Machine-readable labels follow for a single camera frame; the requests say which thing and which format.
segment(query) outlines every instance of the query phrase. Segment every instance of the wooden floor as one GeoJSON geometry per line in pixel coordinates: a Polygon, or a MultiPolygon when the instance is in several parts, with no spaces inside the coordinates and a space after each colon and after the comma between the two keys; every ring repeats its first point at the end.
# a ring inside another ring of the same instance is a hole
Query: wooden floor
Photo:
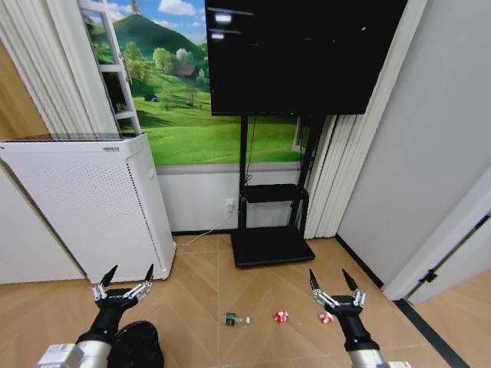
{"type": "Polygon", "coordinates": [[[414,305],[472,368],[491,363],[491,271],[414,305]]]}
{"type": "MultiPolygon", "coordinates": [[[[362,320],[386,359],[447,366],[334,239],[309,244],[313,262],[238,270],[228,235],[202,237],[178,248],[169,279],[155,281],[150,296],[126,312],[122,323],[154,323],[166,367],[350,367],[341,328],[320,323],[321,308],[308,283],[312,268],[326,291],[346,294],[341,273],[346,268],[367,290],[362,320]],[[289,312],[288,323],[272,319],[279,310],[289,312]],[[218,321],[225,312],[249,316],[251,324],[222,326],[218,321]]],[[[0,300],[5,367],[32,367],[48,345],[74,342],[97,310],[86,281],[2,285],[0,300]]]]}

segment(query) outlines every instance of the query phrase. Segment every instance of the wall poster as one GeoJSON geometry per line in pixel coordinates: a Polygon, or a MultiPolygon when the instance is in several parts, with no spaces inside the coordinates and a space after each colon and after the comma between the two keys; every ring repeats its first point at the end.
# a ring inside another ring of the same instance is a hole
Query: wall poster
{"type": "MultiPolygon", "coordinates": [[[[156,165],[237,163],[239,118],[211,115],[204,0],[108,3],[131,76],[137,116],[148,133],[156,165]]],[[[112,64],[99,14],[82,15],[97,59],[112,64]]],[[[236,78],[240,83],[240,70],[236,78]]],[[[104,79],[115,111],[124,110],[117,79],[107,73],[104,79]]],[[[254,121],[252,162],[300,160],[298,149],[292,149],[295,117],[250,117],[249,142],[254,121]]],[[[131,129],[125,122],[121,128],[131,129]]]]}

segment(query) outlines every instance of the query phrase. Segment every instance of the crumpled can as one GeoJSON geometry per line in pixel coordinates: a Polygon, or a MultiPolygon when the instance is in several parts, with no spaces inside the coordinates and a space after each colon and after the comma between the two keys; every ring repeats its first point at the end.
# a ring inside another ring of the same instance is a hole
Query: crumpled can
{"type": "Polygon", "coordinates": [[[329,324],[334,320],[334,318],[332,317],[332,314],[325,312],[323,314],[319,314],[319,320],[321,320],[323,324],[329,324]]]}
{"type": "Polygon", "coordinates": [[[275,321],[280,324],[282,322],[288,322],[289,315],[288,315],[287,311],[280,310],[279,312],[275,313],[274,318],[275,318],[275,321]]]}

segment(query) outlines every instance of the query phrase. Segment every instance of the white curtain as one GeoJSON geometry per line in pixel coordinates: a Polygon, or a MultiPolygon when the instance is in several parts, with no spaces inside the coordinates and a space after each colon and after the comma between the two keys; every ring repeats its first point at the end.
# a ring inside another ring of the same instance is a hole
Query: white curtain
{"type": "Polygon", "coordinates": [[[427,0],[409,0],[364,115],[325,125],[308,186],[305,238],[335,236],[427,0]]]}
{"type": "Polygon", "coordinates": [[[0,0],[0,38],[50,133],[117,133],[76,0],[0,0]]]}

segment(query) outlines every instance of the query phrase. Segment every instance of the black baseboard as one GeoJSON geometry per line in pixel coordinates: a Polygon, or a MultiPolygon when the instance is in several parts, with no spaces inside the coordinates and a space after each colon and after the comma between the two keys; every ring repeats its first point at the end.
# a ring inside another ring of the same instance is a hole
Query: black baseboard
{"type": "Polygon", "coordinates": [[[213,234],[230,234],[234,229],[233,228],[221,228],[218,230],[212,230],[209,232],[209,230],[190,230],[186,232],[171,232],[172,236],[184,236],[184,235],[201,235],[204,234],[205,232],[209,232],[210,235],[213,234]]]}
{"type": "Polygon", "coordinates": [[[336,240],[341,244],[341,247],[345,249],[345,251],[354,259],[356,263],[358,263],[358,266],[361,267],[363,271],[365,271],[365,274],[374,282],[374,284],[377,285],[377,287],[380,289],[384,286],[384,283],[378,276],[371,270],[371,268],[368,267],[368,265],[361,260],[360,257],[354,252],[353,249],[350,248],[348,243],[344,241],[344,239],[339,235],[336,234],[336,240]]]}
{"type": "Polygon", "coordinates": [[[408,320],[420,331],[420,333],[428,340],[431,346],[445,359],[452,368],[467,368],[469,364],[464,362],[459,354],[452,349],[444,339],[411,307],[407,301],[400,299],[394,304],[400,309],[408,320]]]}

